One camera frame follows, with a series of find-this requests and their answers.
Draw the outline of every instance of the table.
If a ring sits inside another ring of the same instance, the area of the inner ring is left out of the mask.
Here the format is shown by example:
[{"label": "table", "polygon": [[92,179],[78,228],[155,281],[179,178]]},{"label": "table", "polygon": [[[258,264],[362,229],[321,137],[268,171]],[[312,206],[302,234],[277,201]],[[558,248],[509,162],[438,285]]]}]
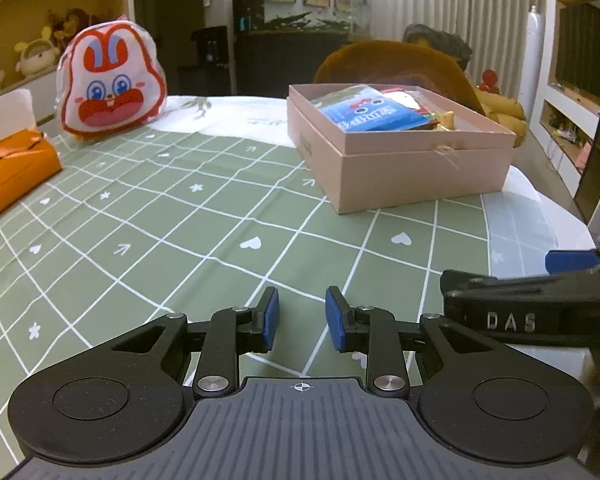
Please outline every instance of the table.
[{"label": "table", "polygon": [[[6,418],[17,384],[168,312],[207,320],[273,285],[276,344],[242,356],[242,375],[362,376],[364,356],[326,337],[327,286],[415,321],[442,312],[445,269],[539,274],[548,250],[593,247],[515,168],[500,193],[338,216],[283,100],[171,97],[150,126],[91,144],[54,128],[64,170],[0,216],[0,476],[22,459]],[[581,351],[525,351],[580,371]]]}]

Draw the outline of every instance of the ridged gray surface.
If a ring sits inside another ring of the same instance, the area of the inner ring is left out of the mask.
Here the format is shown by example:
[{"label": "ridged gray surface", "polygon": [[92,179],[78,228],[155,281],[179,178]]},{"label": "ridged gray surface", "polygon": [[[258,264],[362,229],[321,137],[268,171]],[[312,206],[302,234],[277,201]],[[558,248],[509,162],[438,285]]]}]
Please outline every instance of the ridged gray surface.
[{"label": "ridged gray surface", "polygon": [[500,468],[455,454],[401,400],[355,380],[250,379],[203,400],[167,444],[130,462],[73,468],[32,459],[16,480],[595,480],[572,459]]}]

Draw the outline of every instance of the fish tank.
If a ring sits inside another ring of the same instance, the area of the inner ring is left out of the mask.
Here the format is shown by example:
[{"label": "fish tank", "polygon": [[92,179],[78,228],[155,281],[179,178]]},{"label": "fish tank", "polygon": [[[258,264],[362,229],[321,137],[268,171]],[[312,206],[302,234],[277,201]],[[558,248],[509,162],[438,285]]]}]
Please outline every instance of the fish tank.
[{"label": "fish tank", "polygon": [[370,35],[366,0],[233,0],[235,34]]}]

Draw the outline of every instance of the pink box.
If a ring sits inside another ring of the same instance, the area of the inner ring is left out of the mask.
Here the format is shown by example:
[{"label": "pink box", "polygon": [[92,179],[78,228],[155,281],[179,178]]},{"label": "pink box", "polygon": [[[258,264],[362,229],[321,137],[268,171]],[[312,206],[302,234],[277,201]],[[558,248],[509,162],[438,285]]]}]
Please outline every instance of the pink box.
[{"label": "pink box", "polygon": [[433,92],[404,87],[431,112],[453,111],[456,130],[346,134],[310,101],[349,86],[294,85],[286,100],[289,136],[338,213],[502,190],[512,131]]}]

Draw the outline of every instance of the white tissue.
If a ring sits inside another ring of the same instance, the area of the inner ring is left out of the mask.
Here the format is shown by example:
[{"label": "white tissue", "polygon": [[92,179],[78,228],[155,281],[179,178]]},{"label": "white tissue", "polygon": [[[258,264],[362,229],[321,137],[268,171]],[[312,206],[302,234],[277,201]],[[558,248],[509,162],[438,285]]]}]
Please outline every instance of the white tissue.
[{"label": "white tissue", "polygon": [[0,96],[0,140],[21,130],[35,130],[31,92],[18,88]]}]

